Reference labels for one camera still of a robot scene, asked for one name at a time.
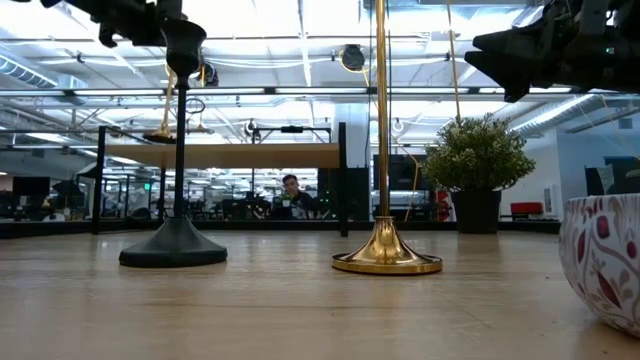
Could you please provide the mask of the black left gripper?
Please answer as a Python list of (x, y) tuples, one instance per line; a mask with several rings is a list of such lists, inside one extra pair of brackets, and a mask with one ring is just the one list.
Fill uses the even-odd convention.
[(45, 8), (61, 2), (89, 14), (99, 25), (100, 43), (107, 48), (117, 46), (114, 35), (130, 40), (134, 46), (164, 47), (161, 23), (183, 19), (183, 0), (40, 0)]

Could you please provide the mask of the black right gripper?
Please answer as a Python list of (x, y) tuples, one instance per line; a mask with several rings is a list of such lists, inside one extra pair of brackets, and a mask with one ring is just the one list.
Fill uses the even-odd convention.
[(505, 86), (508, 102), (532, 86), (640, 93), (640, 0), (551, 0), (533, 23), (476, 36), (473, 46), (482, 51), (465, 61)]

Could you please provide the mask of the gold candlestick holder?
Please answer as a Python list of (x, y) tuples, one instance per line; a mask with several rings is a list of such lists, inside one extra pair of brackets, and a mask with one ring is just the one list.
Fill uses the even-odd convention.
[(378, 104), (379, 215), (368, 241), (358, 250), (333, 257), (335, 269), (370, 275), (426, 275), (442, 270), (439, 257), (421, 255), (403, 241), (390, 215), (388, 185), (389, 115), (387, 84), (387, 31), (384, 0), (375, 0), (376, 79)]
[(166, 97), (164, 102), (162, 121), (160, 127), (156, 131), (145, 133), (143, 135), (143, 138), (154, 143), (175, 144), (176, 139), (171, 135), (169, 127), (169, 113), (174, 87), (177, 82), (177, 75), (168, 64), (165, 65), (165, 72), (167, 75), (168, 84), (165, 92)]

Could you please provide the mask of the black candlestick holder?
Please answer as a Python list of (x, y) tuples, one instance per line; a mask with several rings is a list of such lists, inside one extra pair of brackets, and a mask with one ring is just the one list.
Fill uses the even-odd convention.
[(177, 75), (178, 109), (175, 150), (174, 215), (151, 238), (121, 251), (122, 266), (134, 268), (180, 268), (222, 263), (227, 249), (202, 235), (183, 214), (188, 77), (200, 65), (205, 30), (188, 20), (167, 20), (161, 25), (167, 64)]

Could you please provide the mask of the white tealight candle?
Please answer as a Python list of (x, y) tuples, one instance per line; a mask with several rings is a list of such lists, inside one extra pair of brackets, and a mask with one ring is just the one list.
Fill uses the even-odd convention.
[(559, 257), (582, 302), (607, 325), (640, 339), (640, 193), (569, 200)]

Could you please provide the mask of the artificial plant in black pot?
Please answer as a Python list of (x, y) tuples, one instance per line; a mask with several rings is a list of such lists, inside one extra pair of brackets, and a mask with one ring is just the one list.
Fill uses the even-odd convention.
[(535, 170), (526, 140), (506, 120), (456, 120), (426, 149), (422, 170), (438, 190), (451, 196), (457, 231), (495, 234), (502, 192)]

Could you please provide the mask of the person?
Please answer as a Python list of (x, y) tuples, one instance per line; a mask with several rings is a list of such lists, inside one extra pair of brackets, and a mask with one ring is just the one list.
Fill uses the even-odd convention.
[(282, 178), (284, 193), (277, 198), (271, 218), (274, 220), (313, 220), (318, 216), (316, 200), (300, 188), (298, 178)]

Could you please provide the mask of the black wall screen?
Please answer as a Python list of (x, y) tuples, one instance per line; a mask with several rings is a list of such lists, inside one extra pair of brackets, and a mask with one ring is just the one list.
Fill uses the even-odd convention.
[(392, 191), (428, 190), (430, 188), (419, 165), (423, 155), (390, 155), (388, 159), (388, 188)]

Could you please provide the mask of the wooden shelf with black frame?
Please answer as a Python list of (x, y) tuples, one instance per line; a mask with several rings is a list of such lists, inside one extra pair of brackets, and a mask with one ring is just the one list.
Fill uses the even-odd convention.
[[(172, 145), (108, 145), (107, 126), (99, 128), (98, 150), (95, 165), (95, 190), (93, 210), (93, 233), (99, 229), (99, 201), (105, 156), (115, 155), (134, 160), (143, 165), (175, 171), (176, 144)], [(336, 143), (287, 143), (287, 144), (185, 144), (186, 168), (325, 168), (336, 169), (338, 179), (338, 223), (340, 235), (349, 234), (348, 210), (345, 184), (347, 177), (347, 131), (346, 124), (338, 124)]]

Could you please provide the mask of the black aluminium table frame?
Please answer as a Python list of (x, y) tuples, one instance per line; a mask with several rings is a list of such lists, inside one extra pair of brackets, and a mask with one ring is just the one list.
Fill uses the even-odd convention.
[[(455, 231), (455, 222), (409, 221), (395, 222), (398, 230), (407, 231)], [(193, 221), (199, 230), (224, 231), (340, 231), (337, 221)], [(98, 233), (127, 232), (136, 230), (156, 230), (160, 226), (157, 220), (101, 220)], [(515, 221), (499, 222), (500, 231), (522, 231), (546, 234), (558, 234), (558, 221)], [(91, 221), (70, 222), (0, 222), (0, 239), (66, 235), (90, 233)]]

